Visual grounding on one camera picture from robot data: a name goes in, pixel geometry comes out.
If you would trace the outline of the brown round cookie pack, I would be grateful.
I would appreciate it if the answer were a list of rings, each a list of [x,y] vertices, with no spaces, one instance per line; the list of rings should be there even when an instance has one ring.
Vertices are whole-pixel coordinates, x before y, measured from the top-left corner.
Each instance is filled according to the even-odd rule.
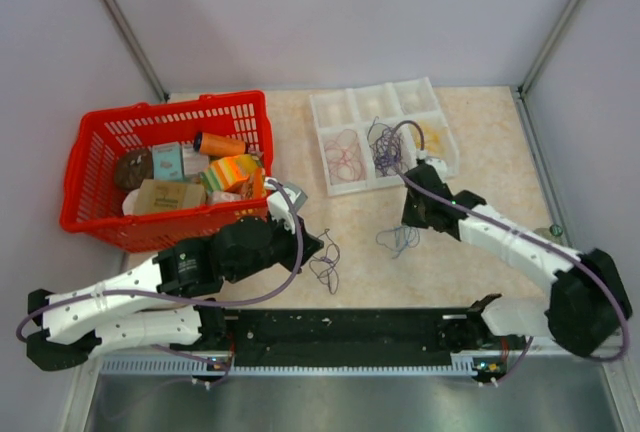
[[[113,181],[116,187],[132,191],[139,188],[144,180],[152,179],[153,173],[152,153],[145,148],[134,149],[116,163]]]

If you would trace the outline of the aluminium frame post left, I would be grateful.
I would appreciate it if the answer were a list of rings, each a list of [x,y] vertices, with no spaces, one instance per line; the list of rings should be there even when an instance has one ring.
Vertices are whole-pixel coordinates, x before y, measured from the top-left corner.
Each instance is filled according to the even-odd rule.
[[[99,0],[111,20],[116,32],[127,49],[131,59],[141,73],[143,79],[153,91],[155,98],[165,103],[169,97],[167,90],[162,85],[159,76],[155,72],[141,42],[134,33],[118,0]]]

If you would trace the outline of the white compartment organizer tray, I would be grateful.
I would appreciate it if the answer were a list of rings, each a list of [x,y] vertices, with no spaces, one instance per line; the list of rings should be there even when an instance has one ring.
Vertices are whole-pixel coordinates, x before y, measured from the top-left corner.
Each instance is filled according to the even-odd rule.
[[[426,150],[458,175],[459,149],[427,77],[314,93],[310,106],[327,193],[346,195],[401,186],[398,171]]]

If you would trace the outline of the grey white box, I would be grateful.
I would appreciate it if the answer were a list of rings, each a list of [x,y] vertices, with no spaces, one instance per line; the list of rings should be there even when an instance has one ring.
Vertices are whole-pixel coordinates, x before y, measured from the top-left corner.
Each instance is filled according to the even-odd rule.
[[[209,157],[195,151],[192,144],[184,144],[181,147],[181,163],[184,180],[198,183],[200,174],[209,167]]]

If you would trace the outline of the aluminium frame post right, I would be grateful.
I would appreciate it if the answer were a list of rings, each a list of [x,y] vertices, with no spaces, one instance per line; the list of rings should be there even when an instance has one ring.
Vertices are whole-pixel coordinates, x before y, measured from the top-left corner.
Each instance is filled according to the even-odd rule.
[[[521,101],[525,101],[527,95],[536,85],[586,1],[587,0],[567,0],[564,4],[553,27],[546,36],[534,61],[524,76],[522,83],[516,88]]]

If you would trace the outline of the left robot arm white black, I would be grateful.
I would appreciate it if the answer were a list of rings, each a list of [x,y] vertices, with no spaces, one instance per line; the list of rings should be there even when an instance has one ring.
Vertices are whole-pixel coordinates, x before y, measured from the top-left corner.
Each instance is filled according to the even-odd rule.
[[[295,275],[323,246],[303,224],[246,217],[92,287],[35,290],[28,319],[38,329],[23,339],[26,355],[53,372],[123,349],[214,350],[228,338],[224,309],[214,299],[225,284],[275,265]]]

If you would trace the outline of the rainbow striped box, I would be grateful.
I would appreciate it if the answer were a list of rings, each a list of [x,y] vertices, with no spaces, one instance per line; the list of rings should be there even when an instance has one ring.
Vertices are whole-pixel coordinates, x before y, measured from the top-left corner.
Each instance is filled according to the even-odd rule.
[[[266,196],[266,173],[261,160],[252,154],[241,154],[213,160],[200,173],[209,192],[228,192],[245,200]]]

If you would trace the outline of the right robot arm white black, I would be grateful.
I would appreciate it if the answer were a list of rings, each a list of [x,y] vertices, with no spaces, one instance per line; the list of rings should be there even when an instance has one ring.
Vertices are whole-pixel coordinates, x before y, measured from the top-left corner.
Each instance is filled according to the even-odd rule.
[[[633,309],[607,252],[558,245],[507,219],[471,191],[453,194],[437,169],[425,161],[403,174],[402,180],[407,188],[403,224],[447,234],[494,255],[544,295],[540,300],[503,296],[491,300],[466,324],[474,345],[487,348],[508,335],[543,337],[588,358],[621,332],[621,348],[628,349]]]

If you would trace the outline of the clear plastic bottle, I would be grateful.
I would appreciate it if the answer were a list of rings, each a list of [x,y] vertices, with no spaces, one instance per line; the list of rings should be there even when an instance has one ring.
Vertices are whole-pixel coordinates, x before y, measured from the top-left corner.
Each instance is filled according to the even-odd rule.
[[[535,234],[549,241],[559,241],[563,234],[563,228],[558,224],[551,224],[546,227],[539,227],[534,230]]]

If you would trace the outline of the orange cylinder can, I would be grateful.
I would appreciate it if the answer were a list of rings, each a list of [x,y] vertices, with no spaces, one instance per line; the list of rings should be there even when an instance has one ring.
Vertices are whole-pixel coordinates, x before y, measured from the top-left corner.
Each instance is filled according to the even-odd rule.
[[[205,156],[228,157],[245,154],[248,145],[238,139],[198,132],[193,141],[193,149]]]

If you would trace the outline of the aluminium frame post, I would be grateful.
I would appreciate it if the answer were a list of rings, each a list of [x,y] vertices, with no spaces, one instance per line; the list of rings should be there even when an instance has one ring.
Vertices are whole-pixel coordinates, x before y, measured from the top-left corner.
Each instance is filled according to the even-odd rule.
[[[165,103],[169,97],[167,90],[162,85],[159,76],[155,72],[141,42],[134,33],[118,0],[99,0],[111,20],[116,32],[127,49],[131,59],[141,73],[143,79],[153,91],[155,98]]]
[[[564,4],[553,27],[546,36],[534,61],[524,76],[522,83],[516,88],[521,101],[525,101],[527,95],[536,85],[586,1],[587,0],[567,0]]]

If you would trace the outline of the brown cardboard box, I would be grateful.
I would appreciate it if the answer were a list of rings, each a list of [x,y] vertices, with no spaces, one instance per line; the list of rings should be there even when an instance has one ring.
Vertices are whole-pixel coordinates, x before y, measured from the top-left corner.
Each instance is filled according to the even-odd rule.
[[[206,203],[200,184],[145,179],[133,205],[134,215],[150,215],[197,208]]]

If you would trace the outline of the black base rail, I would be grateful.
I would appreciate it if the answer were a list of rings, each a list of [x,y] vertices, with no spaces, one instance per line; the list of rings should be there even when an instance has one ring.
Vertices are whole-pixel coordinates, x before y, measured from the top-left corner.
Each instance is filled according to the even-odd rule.
[[[461,351],[498,350],[474,309],[228,309],[205,315],[189,351],[231,351],[245,367],[448,365]]]

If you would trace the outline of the red plastic basket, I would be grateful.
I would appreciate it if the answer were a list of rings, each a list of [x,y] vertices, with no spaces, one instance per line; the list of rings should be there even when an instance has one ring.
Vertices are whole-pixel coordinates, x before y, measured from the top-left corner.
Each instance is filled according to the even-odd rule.
[[[265,193],[241,193],[240,159],[249,154],[270,174],[273,137],[259,90],[89,112],[68,158],[59,224],[145,252],[265,217]]]

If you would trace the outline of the light blue box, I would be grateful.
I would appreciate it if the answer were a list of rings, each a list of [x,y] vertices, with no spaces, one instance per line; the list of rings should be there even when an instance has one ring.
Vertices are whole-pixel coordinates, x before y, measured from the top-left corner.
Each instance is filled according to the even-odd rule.
[[[151,147],[153,178],[160,181],[182,181],[181,145],[178,142]]]

